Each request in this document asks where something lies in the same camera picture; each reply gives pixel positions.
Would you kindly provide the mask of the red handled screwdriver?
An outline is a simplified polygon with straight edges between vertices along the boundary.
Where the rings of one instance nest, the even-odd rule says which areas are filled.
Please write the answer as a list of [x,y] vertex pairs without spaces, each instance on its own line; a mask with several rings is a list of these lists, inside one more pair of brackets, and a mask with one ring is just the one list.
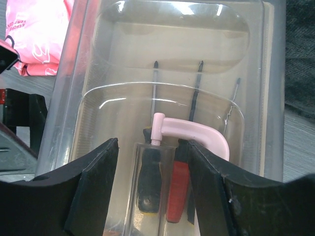
[[166,212],[166,220],[169,223],[178,223],[180,221],[189,187],[187,141],[179,139],[178,143],[179,145],[175,150],[173,172]]

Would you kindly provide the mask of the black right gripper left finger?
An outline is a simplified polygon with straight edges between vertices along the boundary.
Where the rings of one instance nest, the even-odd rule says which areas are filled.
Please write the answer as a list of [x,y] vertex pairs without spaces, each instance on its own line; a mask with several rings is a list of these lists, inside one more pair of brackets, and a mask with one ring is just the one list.
[[111,138],[30,181],[1,182],[1,235],[102,235],[118,152],[118,139]]

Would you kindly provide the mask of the beige plastic tool box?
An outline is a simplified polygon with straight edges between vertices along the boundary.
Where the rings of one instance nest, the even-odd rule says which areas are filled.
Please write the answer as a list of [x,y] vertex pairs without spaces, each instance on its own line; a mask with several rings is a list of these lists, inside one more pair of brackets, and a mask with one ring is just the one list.
[[[138,208],[138,181],[153,115],[192,120],[224,136],[231,163],[283,179],[285,1],[78,0],[73,8],[39,152],[37,176],[117,138],[105,233],[192,236],[183,211],[166,220]],[[163,138],[171,175],[178,139]]]

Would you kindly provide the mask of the long black yellow screwdriver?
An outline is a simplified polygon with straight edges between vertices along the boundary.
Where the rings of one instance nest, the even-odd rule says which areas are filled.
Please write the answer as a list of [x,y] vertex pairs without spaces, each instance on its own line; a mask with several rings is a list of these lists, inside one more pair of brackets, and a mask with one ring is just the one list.
[[241,78],[238,78],[236,80],[236,83],[235,83],[235,86],[234,86],[233,94],[232,94],[232,97],[230,99],[230,104],[229,104],[229,106],[228,106],[228,108],[226,110],[226,116],[225,116],[225,119],[224,119],[224,126],[223,126],[223,135],[225,135],[226,130],[227,130],[228,120],[229,120],[229,117],[230,117],[231,112],[232,112],[233,107],[234,107],[234,101],[235,101],[236,96],[237,96],[237,91],[238,91],[240,82],[241,82]]

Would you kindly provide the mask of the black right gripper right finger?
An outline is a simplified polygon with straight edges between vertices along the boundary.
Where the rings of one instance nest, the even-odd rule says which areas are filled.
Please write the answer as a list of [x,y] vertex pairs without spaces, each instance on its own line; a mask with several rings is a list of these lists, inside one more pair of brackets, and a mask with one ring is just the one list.
[[312,236],[315,176],[278,182],[190,141],[189,172],[202,236]]

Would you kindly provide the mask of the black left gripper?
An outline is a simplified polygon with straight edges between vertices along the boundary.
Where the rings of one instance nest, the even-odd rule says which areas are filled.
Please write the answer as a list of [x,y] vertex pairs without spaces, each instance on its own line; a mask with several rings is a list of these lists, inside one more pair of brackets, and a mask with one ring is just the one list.
[[[19,60],[18,53],[0,41],[0,74]],[[0,179],[4,182],[34,178],[47,118],[45,97],[11,88],[0,90]],[[30,146],[18,136],[17,127],[30,129]]]

